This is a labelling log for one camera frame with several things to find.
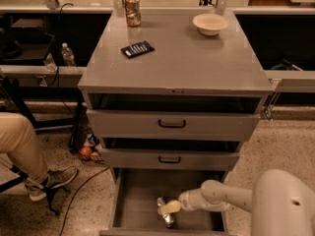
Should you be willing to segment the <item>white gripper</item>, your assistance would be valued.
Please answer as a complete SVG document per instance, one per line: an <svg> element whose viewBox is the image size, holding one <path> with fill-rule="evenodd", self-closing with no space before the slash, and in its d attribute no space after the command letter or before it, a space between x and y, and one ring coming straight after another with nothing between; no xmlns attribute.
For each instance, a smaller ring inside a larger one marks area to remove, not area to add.
<svg viewBox="0 0 315 236"><path fill-rule="evenodd" d="M177 200L168 202L157 209L157 213L165 215L168 213L176 213L181 209L185 211L193 211L203 209L206 204L205 198L201 194L200 189L189 190L181 193Z"/></svg>

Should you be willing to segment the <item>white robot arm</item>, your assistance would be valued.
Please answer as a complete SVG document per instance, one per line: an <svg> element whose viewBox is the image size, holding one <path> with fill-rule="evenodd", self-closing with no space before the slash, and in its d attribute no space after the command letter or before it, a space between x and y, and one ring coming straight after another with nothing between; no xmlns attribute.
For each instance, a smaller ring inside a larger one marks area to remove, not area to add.
<svg viewBox="0 0 315 236"><path fill-rule="evenodd" d="M157 209L161 215L181 210L224 211L239 207L251 214L251 236L314 236L315 192L279 169L263 172L250 189L207 180L198 189Z"/></svg>

